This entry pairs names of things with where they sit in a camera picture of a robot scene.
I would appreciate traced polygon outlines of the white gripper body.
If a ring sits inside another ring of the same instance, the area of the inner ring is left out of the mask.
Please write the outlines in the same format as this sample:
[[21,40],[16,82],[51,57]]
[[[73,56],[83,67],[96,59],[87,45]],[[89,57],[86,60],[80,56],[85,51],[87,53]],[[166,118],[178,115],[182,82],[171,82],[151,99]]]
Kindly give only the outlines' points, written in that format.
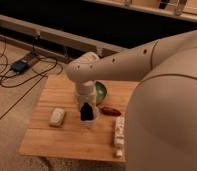
[[85,103],[92,108],[96,107],[96,87],[94,81],[75,84],[75,96],[78,102],[78,108],[81,109]]

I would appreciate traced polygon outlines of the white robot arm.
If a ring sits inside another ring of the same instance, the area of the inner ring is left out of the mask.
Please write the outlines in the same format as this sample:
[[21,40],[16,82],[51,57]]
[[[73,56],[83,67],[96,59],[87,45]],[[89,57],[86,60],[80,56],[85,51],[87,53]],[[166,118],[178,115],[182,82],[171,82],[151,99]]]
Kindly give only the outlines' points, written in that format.
[[100,59],[86,53],[70,80],[136,81],[126,111],[126,171],[197,171],[197,30]]

